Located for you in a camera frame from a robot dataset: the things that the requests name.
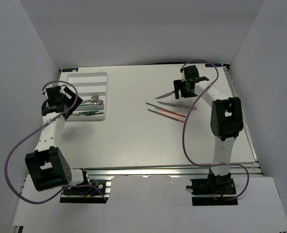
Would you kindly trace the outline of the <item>pink handled knife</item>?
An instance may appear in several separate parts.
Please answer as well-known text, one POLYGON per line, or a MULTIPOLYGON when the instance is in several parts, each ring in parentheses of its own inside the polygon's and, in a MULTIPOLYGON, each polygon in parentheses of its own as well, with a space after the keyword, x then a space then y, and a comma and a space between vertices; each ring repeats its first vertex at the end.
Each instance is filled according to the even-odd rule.
POLYGON ((162 102, 162 101, 157 101, 157 103, 165 105, 165 106, 171 106, 171 107, 182 107, 182 108, 188 108, 188 109, 197 109, 197 107, 192 107, 191 105, 180 104, 180 103, 169 103, 169 102, 162 102))

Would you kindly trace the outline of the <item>green handled fork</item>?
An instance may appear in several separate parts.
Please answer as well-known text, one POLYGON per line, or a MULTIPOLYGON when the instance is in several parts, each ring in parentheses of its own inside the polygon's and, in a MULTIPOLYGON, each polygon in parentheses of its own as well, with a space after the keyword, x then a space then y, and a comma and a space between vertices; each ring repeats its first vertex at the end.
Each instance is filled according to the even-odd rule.
POLYGON ((96 112, 98 112, 98 110, 77 112, 77 113, 74 113, 73 115, 74 116, 93 116, 93 115, 98 115, 96 112))

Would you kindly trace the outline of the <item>pink handled spoon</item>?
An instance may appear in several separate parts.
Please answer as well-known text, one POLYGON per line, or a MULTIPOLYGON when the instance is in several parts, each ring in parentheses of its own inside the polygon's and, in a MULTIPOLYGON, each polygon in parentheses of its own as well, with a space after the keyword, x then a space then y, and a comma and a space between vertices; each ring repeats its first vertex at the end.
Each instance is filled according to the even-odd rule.
POLYGON ((98 95, 94 95, 94 96, 90 97, 88 100, 83 100, 81 102, 81 104, 94 103, 94 102, 97 102, 98 100, 99 100, 99 96, 98 95))

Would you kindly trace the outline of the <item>green handled spoon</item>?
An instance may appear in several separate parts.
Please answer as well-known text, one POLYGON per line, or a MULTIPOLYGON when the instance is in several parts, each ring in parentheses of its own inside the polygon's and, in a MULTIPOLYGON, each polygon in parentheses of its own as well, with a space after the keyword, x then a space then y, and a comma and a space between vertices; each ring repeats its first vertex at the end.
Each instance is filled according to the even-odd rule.
POLYGON ((80 106, 101 106, 104 104, 103 100, 98 100, 96 102, 85 102, 80 104, 80 106))

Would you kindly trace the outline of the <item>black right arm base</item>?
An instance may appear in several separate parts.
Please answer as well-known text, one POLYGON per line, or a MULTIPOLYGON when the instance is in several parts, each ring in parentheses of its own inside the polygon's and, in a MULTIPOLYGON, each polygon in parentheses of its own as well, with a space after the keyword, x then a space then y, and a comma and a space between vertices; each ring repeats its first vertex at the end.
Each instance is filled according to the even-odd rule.
POLYGON ((238 205, 233 179, 228 184, 212 187, 208 179, 192 179, 186 189, 191 192, 193 206, 232 206, 238 205))

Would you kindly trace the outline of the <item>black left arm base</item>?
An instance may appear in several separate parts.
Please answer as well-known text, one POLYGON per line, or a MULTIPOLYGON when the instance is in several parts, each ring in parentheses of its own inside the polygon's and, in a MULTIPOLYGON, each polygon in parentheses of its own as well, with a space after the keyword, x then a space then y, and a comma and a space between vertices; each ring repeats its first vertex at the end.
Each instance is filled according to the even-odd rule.
POLYGON ((81 185, 91 184, 97 187, 102 194, 91 186, 73 187, 62 192, 60 203, 105 204, 109 199, 112 177, 92 174, 87 176, 87 181, 81 185))

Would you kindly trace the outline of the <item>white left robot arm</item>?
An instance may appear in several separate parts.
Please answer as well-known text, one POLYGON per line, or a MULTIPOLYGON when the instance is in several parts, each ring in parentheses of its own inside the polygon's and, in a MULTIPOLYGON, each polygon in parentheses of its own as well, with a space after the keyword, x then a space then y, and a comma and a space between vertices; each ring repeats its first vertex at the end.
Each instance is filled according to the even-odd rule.
POLYGON ((47 99, 42 104, 42 121, 39 141, 32 153, 25 156, 25 163, 37 191, 60 186, 74 186, 81 194, 91 188, 87 172, 83 168, 71 169, 59 142, 66 120, 81 104, 82 99, 65 85, 48 87, 47 99))

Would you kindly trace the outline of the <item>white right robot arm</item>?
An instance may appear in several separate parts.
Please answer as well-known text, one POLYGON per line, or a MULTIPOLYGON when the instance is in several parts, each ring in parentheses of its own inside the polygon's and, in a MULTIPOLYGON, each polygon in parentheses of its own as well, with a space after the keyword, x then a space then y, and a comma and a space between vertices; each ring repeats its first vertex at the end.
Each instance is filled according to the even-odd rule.
POLYGON ((230 183, 230 160, 234 142, 243 130, 241 101, 219 91, 205 76, 200 76, 195 65, 183 67, 181 80, 174 81, 175 98, 204 100, 211 107, 210 128, 215 137, 214 154, 205 182, 199 188, 220 193, 230 183))

